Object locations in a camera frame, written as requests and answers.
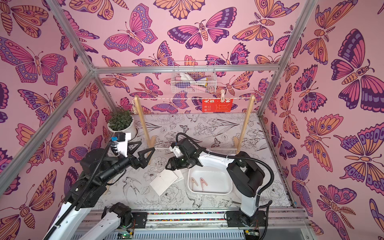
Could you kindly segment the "white postcard with chinese text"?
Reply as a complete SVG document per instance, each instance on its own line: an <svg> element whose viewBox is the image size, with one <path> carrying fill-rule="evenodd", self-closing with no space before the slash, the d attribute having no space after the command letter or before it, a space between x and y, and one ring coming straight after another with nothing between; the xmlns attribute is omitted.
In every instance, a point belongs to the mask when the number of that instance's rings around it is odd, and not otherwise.
<svg viewBox="0 0 384 240"><path fill-rule="evenodd" d="M161 196L178 179L177 171L163 170L150 183L150 186L157 195Z"/></svg>

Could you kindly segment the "white postcard with circles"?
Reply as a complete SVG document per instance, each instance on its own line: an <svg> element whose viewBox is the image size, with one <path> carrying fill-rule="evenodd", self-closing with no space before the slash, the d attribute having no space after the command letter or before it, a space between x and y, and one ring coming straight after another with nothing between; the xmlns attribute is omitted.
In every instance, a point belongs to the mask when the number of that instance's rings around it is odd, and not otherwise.
<svg viewBox="0 0 384 240"><path fill-rule="evenodd" d="M175 170L173 173L177 176L177 179L175 180L175 183L178 183L184 179L183 173L181 170Z"/></svg>

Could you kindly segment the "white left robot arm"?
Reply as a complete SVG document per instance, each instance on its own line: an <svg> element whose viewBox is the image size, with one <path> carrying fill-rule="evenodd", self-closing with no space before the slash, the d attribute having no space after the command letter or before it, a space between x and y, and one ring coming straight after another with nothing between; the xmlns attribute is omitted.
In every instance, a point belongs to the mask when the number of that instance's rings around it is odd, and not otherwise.
<svg viewBox="0 0 384 240"><path fill-rule="evenodd" d="M108 182L128 167L144 169L155 152L155 148L149 148L138 152L139 156L135 157L132 154L136 149L132 149L128 157L109 157L110 146L111 143L108 143L104 149L92 150L81 160L83 171L66 194L61 211L44 237L45 240L71 239L107 190Z"/></svg>

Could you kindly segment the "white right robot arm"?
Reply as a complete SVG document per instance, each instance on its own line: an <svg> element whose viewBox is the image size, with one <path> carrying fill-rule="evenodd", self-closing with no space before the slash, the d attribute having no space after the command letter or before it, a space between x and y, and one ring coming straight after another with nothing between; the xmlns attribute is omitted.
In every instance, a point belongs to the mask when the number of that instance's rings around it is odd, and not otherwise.
<svg viewBox="0 0 384 240"><path fill-rule="evenodd" d="M214 168L228 175L240 192L242 202L238 214L239 221L246 227L257 222L257 212L272 204L260 204L261 194L271 186L275 179L272 168L250 157L246 152L236 155L223 155L201 147L189 137L172 143L169 150L174 154L168 160L166 170L175 171L200 168Z"/></svg>

